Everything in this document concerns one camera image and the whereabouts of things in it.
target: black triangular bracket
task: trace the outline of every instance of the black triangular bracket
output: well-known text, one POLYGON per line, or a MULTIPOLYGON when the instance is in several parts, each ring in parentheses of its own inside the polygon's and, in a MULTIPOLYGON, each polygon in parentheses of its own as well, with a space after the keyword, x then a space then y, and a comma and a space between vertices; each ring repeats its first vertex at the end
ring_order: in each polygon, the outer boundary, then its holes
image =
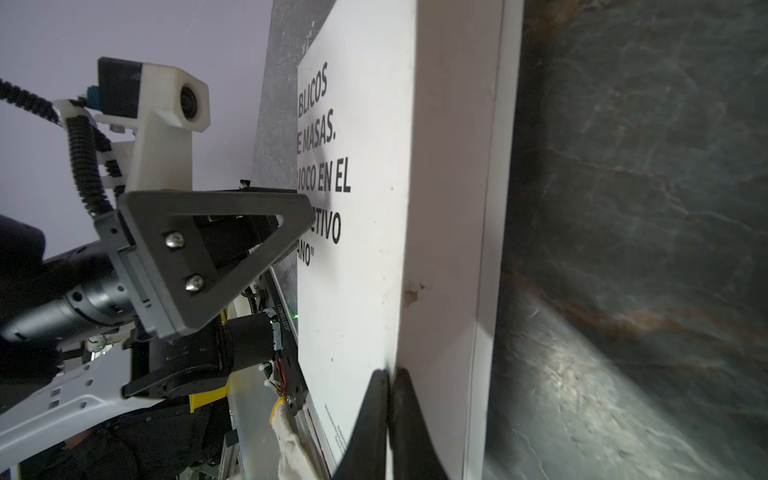
POLYGON ((121 278, 131 279, 131 302, 144 328, 162 339, 195 333, 219 314, 253 279, 292 248, 315 220, 305 195, 257 192, 127 192, 116 214, 96 219, 96 229, 121 278), (279 216, 282 223, 250 255, 227 272, 212 261, 194 222, 200 216, 279 216), (177 232, 179 248, 166 238, 177 232), (203 279, 187 289, 193 276, 203 279))

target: white wall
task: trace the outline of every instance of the white wall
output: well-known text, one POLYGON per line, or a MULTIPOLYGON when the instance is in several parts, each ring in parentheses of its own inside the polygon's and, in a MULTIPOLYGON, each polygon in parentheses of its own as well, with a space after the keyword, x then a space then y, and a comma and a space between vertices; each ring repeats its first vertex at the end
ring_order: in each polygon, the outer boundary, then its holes
MULTIPOLYGON (((272 0, 0 0, 0 78, 43 98, 97 84, 101 56, 173 65, 206 82, 194 188, 251 178, 272 0)), ((0 102, 0 214, 43 229, 45 256, 96 239, 62 129, 0 102)))

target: black plastic part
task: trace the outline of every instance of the black plastic part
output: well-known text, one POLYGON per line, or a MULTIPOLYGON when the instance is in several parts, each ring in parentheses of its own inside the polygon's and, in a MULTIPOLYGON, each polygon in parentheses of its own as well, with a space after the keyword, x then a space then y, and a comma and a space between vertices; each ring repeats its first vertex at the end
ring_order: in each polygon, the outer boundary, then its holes
POLYGON ((96 150, 100 152, 112 151, 112 142, 109 141, 109 138, 107 138, 107 135, 104 135, 103 133, 101 133, 101 130, 99 130, 95 125, 93 126, 93 132, 94 132, 94 142, 96 143, 96 150))
POLYGON ((0 78, 0 100, 33 113, 47 121, 58 124, 58 114, 50 101, 33 93, 17 87, 14 84, 3 81, 0 78))
POLYGON ((272 188, 272 187, 251 187, 250 184, 246 187, 241 187, 239 190, 228 190, 233 192, 254 192, 257 194, 294 194, 296 190, 293 188, 272 188))
POLYGON ((123 386, 125 398, 172 398, 208 392, 227 384, 232 350, 223 336, 221 323, 211 322, 174 343, 152 339, 144 345, 148 349, 139 349, 136 354, 148 355, 147 373, 123 386))
POLYGON ((88 357, 91 356, 91 352, 88 352, 87 350, 85 350, 85 349, 83 349, 81 347, 79 349, 74 349, 74 350, 69 350, 67 352, 62 352, 61 353, 61 359, 62 360, 80 359, 80 358, 83 358, 84 353, 87 353, 88 357))
MULTIPOLYGON (((12 242, 4 234, 0 233, 0 237, 12 242)), ((77 250, 57 255, 45 263, 42 262, 40 252, 38 262, 25 262, 27 266, 24 268, 12 266, 20 260, 9 259, 11 264, 4 265, 0 271, 0 319, 5 321, 58 298, 80 283, 84 279, 84 271, 75 261, 77 250)), ((3 248, 2 251, 7 256, 13 254, 10 249, 3 248)))
POLYGON ((193 219, 210 259, 218 270, 240 259, 243 253, 261 243, 266 238, 262 234, 262 224, 269 222, 262 216, 216 218, 200 215, 193 219))
POLYGON ((138 117, 141 66, 138 61, 109 57, 98 59, 98 90, 102 113, 116 117, 138 117))
POLYGON ((107 173, 110 177, 119 178, 123 176, 123 172, 120 171, 120 165, 118 165, 118 161, 114 158, 112 160, 107 160, 107 163, 105 163, 104 166, 107 168, 107 173))
POLYGON ((230 373, 272 359, 272 326, 266 315, 212 321, 203 329, 169 343, 136 343, 134 379, 123 396, 174 398, 209 392, 227 384, 230 373))
POLYGON ((398 369, 395 374, 389 407, 389 443, 392 445, 395 478, 447 480, 406 369, 398 369))
POLYGON ((371 375, 355 428, 333 480, 371 478, 386 473, 386 435, 392 446, 396 480, 448 480, 429 438, 411 376, 398 369, 389 388, 383 370, 371 375))
POLYGON ((44 251, 45 235, 41 230, 0 215, 0 283, 38 275, 44 251))
POLYGON ((349 445, 333 480, 384 479, 388 403, 389 377, 385 371, 376 370, 368 382, 349 445))
POLYGON ((251 314, 255 315, 259 311, 259 306, 256 304, 257 294, 248 286, 240 295, 248 299, 248 306, 250 307, 251 314))
POLYGON ((181 112, 184 113, 184 118, 187 120, 194 120, 197 116, 197 96, 191 88, 186 85, 181 88, 179 102, 181 104, 181 112))
POLYGON ((271 360, 272 324, 265 313, 228 319, 224 331, 229 330, 232 344, 232 371, 246 369, 271 360))
POLYGON ((237 429, 230 430, 224 434, 224 448, 234 446, 237 443, 240 443, 240 437, 237 434, 237 429))
POLYGON ((96 161, 96 144, 91 122, 85 116, 67 119, 69 159, 74 185, 92 217, 112 211, 96 161))
POLYGON ((218 316, 314 221, 309 200, 299 194, 138 191, 123 194, 118 209, 117 216, 96 219, 96 230, 120 277, 131 281, 131 301, 144 328, 164 339, 189 335, 218 316), (280 215, 283 224, 246 258, 219 269, 194 218, 238 215, 280 215), (184 248, 165 245, 172 231, 184 236, 184 248), (184 284, 195 274, 204 287, 190 293, 184 284))
POLYGON ((268 379, 272 377, 272 373, 274 372, 274 369, 272 368, 271 363, 264 363, 264 375, 268 379))

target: black cable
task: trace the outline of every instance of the black cable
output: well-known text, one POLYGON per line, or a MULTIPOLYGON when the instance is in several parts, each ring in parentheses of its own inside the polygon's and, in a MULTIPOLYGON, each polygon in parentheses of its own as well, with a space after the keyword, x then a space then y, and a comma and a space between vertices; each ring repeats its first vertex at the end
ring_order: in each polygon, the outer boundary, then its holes
MULTIPOLYGON (((59 121, 58 114, 56 113, 56 110, 53 108, 53 104, 45 100, 42 97, 39 97, 29 91, 24 90, 21 87, 18 87, 12 83, 9 83, 7 81, 4 81, 2 78, 0 78, 0 100, 5 100, 11 105, 14 105, 16 107, 22 108, 30 113, 33 113, 41 118, 44 118, 47 121, 50 121, 51 123, 61 125, 61 122, 59 121)), ((74 101, 73 103, 77 104, 78 106, 84 106, 81 103, 78 103, 74 101)), ((94 149, 96 151, 100 151, 102 153, 112 151, 112 143, 109 141, 109 138, 107 138, 106 135, 104 135, 98 128, 96 128, 95 125, 91 125, 90 121, 88 122, 89 130, 91 130, 91 139, 88 140, 83 131, 79 131, 75 137, 77 138, 78 146, 75 148, 78 155, 82 155, 83 149, 89 149, 90 144, 94 145, 94 149)), ((106 200, 106 196, 104 195, 104 186, 101 184, 101 175, 98 174, 98 164, 96 164, 96 174, 98 179, 98 187, 96 187, 94 183, 93 178, 93 172, 91 171, 91 163, 90 160, 85 160, 84 157, 80 156, 80 160, 77 162, 77 168, 75 168, 75 160, 72 157, 73 155, 73 147, 72 147, 72 135, 69 134, 69 141, 70 141, 70 160, 72 162, 72 174, 75 175, 74 177, 74 183, 78 188, 78 193, 80 194, 80 197, 83 199, 83 202, 85 203, 85 207, 88 210, 88 213, 91 215, 94 215, 94 212, 103 212, 105 209, 104 203, 101 201, 101 197, 104 198, 104 202, 106 202, 107 205, 109 205, 109 201, 106 200), (78 179, 76 175, 84 175, 85 177, 78 179)), ((117 178, 122 177, 123 174, 120 171, 120 166, 118 165, 117 161, 111 160, 107 162, 107 172, 109 173, 110 177, 117 178)), ((122 194, 125 191, 125 186, 120 185, 114 189, 114 194, 116 197, 119 197, 120 194, 122 194)))
POLYGON ((253 290, 248 286, 245 291, 240 292, 240 295, 246 297, 248 299, 248 306, 250 306, 250 314, 256 315, 256 313, 259 311, 258 306, 256 305, 256 294, 253 293, 253 290))
POLYGON ((0 100, 5 100, 9 104, 31 112, 45 120, 58 123, 58 115, 50 101, 40 98, 35 94, 29 93, 23 88, 3 81, 0 78, 0 100))
POLYGON ((67 119, 69 160, 74 185, 78 189, 85 209, 92 217, 112 211, 96 161, 96 144, 88 117, 81 115, 67 119))

